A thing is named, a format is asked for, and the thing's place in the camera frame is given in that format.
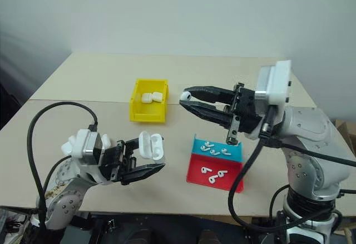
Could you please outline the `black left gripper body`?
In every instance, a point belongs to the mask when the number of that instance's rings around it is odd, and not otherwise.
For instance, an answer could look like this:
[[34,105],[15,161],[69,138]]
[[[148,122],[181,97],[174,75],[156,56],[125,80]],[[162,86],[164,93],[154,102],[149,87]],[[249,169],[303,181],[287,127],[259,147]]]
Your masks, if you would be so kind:
[[115,147],[106,149],[100,158],[99,170],[108,181],[120,182],[121,176],[136,167],[136,157],[125,156],[125,141],[117,141]]

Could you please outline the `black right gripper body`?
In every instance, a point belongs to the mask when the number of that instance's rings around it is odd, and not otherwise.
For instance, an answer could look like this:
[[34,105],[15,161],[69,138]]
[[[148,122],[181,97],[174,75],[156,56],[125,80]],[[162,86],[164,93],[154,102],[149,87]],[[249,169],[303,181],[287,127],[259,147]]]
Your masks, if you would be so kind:
[[243,83],[238,83],[234,86],[233,92],[232,103],[225,106],[225,112],[233,116],[227,126],[228,145],[238,144],[239,132],[245,133],[248,139],[257,139],[262,122],[262,116],[256,113],[255,91],[245,88]]

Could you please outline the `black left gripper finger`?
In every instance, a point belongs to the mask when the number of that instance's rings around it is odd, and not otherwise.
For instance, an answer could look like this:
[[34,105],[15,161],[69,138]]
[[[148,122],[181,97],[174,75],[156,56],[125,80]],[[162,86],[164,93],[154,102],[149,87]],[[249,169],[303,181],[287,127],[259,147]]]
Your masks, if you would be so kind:
[[133,182],[145,180],[148,177],[158,173],[164,167],[164,163],[153,163],[135,167],[121,176],[121,184],[129,185]]
[[139,139],[134,138],[132,140],[129,140],[125,142],[125,156],[126,158],[131,158],[134,150],[139,149]]

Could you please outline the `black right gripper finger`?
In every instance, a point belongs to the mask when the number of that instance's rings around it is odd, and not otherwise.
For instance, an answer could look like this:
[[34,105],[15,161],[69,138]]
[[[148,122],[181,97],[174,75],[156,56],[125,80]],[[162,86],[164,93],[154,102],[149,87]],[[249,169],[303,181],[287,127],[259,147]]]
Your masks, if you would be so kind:
[[232,104],[235,93],[231,90],[214,86],[193,86],[185,88],[183,92],[189,92],[191,97],[209,103]]
[[179,104],[194,114],[195,116],[216,123],[225,129],[229,129],[232,121],[232,114],[226,113],[224,111],[218,110],[215,106],[209,105],[207,103],[198,102],[198,101],[183,101],[179,100]]

